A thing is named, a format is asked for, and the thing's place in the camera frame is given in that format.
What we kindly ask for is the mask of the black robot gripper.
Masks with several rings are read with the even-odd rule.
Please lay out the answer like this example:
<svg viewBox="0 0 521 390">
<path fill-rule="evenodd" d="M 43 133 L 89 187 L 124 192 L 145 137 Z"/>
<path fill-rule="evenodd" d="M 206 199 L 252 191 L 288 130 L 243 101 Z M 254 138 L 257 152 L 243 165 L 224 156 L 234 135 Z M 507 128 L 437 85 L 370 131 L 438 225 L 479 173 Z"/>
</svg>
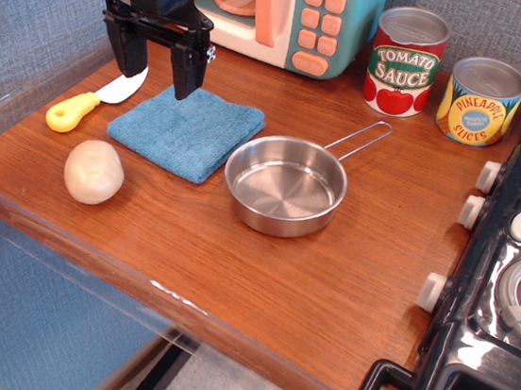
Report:
<svg viewBox="0 0 521 390">
<path fill-rule="evenodd" d="M 125 77 L 136 76 L 147 67 L 147 41 L 134 30 L 137 24 L 147 22 L 159 27 L 170 23 L 184 29 L 179 41 L 187 46 L 171 48 L 175 98 L 184 100 L 203 86 L 213 22 L 198 10 L 195 1 L 106 0 L 104 15 L 110 46 Z"/>
</svg>

